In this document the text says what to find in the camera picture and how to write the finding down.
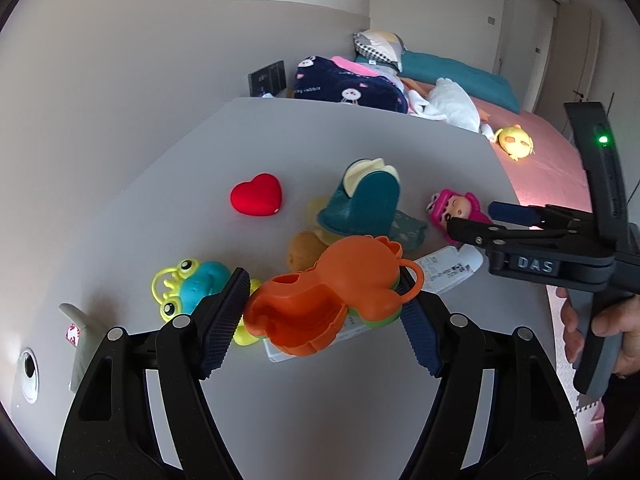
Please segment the person's right hand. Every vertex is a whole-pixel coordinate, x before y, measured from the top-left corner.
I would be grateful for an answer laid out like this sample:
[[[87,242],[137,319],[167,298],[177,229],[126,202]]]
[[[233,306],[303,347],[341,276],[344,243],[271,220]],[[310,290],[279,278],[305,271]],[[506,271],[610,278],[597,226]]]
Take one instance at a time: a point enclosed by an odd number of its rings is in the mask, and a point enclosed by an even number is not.
[[[578,317],[573,309],[568,292],[560,287],[555,295],[564,299],[561,309],[561,321],[564,325],[563,340],[565,356],[568,362],[574,363],[581,355],[585,338],[578,330]],[[591,323],[593,333],[600,337],[623,335],[620,352],[618,352],[613,373],[620,376],[631,376],[640,367],[640,304],[639,297],[633,296],[616,306],[602,311]]]

